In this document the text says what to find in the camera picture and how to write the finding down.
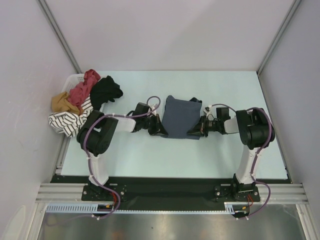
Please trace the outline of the blue grey tank top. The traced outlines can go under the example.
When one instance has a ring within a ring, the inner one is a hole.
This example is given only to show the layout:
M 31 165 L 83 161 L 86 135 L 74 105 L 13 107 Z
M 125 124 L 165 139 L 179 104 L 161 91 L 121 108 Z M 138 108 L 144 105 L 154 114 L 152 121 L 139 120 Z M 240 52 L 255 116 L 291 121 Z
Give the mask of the blue grey tank top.
M 172 95 L 166 98 L 162 125 L 168 139 L 199 140 L 199 136 L 187 135 L 200 120 L 202 101 L 193 97 L 190 100 L 176 99 Z

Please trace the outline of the red tank top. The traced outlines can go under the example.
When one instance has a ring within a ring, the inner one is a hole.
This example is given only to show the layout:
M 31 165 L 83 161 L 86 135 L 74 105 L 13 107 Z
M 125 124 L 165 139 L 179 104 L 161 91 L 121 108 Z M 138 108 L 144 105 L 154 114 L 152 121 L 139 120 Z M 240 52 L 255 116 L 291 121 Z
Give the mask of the red tank top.
M 79 82 L 74 88 L 69 91 L 68 101 L 78 107 L 82 112 L 82 104 L 90 95 L 94 85 L 101 79 L 101 76 L 93 69 L 84 73 L 83 81 Z

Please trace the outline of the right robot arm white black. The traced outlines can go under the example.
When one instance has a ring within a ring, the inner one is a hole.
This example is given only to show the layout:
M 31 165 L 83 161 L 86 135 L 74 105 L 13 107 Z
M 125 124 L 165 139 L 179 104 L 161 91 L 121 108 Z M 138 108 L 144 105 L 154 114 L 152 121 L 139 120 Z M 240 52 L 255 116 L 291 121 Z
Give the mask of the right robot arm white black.
M 221 135 L 239 134 L 243 151 L 230 185 L 214 188 L 215 202 L 260 201 L 256 179 L 262 152 L 275 140 L 275 130 L 263 108 L 234 110 L 225 104 L 209 105 L 198 123 L 187 131 L 188 136 L 207 137 L 210 132 Z

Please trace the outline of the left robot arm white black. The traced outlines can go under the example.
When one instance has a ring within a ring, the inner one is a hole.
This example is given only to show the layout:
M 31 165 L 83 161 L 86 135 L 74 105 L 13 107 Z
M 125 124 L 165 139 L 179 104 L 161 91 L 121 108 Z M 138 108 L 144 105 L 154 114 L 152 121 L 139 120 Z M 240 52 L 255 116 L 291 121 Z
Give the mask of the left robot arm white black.
M 151 136 L 169 134 L 161 123 L 156 110 L 160 104 L 150 105 L 139 102 L 135 110 L 126 115 L 104 114 L 93 110 L 76 136 L 80 147 L 85 151 L 88 161 L 89 181 L 94 184 L 93 194 L 100 200 L 110 196 L 111 188 L 105 184 L 109 180 L 107 171 L 100 166 L 99 156 L 110 147 L 116 132 L 136 133 L 147 130 Z

